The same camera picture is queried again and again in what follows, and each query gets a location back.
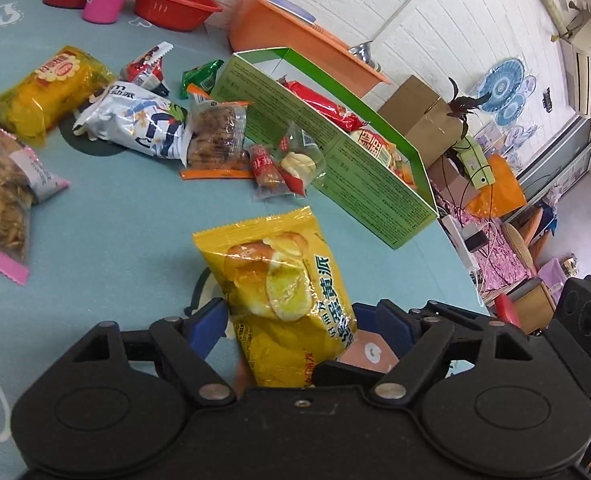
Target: white tiled wall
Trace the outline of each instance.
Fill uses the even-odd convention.
[[[214,16],[211,24],[226,28],[238,0],[219,1],[226,11]],[[320,25],[355,44],[373,39],[406,0],[291,1],[310,10]],[[381,84],[365,97],[374,108],[411,74],[450,99],[448,76],[466,92],[497,62],[518,56],[539,79],[518,122],[541,126],[522,147],[523,160],[532,158],[573,115],[566,104],[559,45],[549,40],[556,30],[539,0],[413,0],[409,9],[401,21],[385,30],[384,41],[374,48],[375,59],[394,83]],[[541,104],[546,88],[551,88],[554,103],[551,114]]]

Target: red candy wrapper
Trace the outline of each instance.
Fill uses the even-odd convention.
[[[162,73],[162,58],[173,49],[173,45],[163,41],[139,58],[129,63],[120,71],[120,78],[129,83],[168,97],[169,90]]]
[[[325,116],[332,123],[338,125],[348,134],[363,128],[364,126],[367,126],[367,123],[361,120],[353,112],[349,112],[342,105],[334,103],[325,96],[318,94],[316,91],[311,90],[307,86],[304,86],[302,83],[297,81],[288,82],[286,77],[281,78],[278,83],[280,83],[285,88],[288,88],[302,101],[312,108],[315,108],[315,110]]]

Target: air conditioner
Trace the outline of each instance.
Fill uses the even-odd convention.
[[[562,40],[569,104],[591,118],[591,13],[583,10],[569,25],[572,36]]]

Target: blue gripper pad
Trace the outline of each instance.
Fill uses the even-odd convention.
[[[229,307],[222,298],[214,298],[182,324],[182,336],[193,351],[206,359],[224,337],[229,322]]]
[[[415,344],[411,327],[405,320],[405,316],[405,312],[387,300],[380,301],[375,309],[377,333],[384,338],[398,359],[409,352]]]

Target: orange bag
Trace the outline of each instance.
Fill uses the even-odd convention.
[[[478,218],[498,218],[527,204],[517,178],[509,164],[497,153],[489,157],[491,171],[496,178],[495,184],[480,189],[466,210]]]

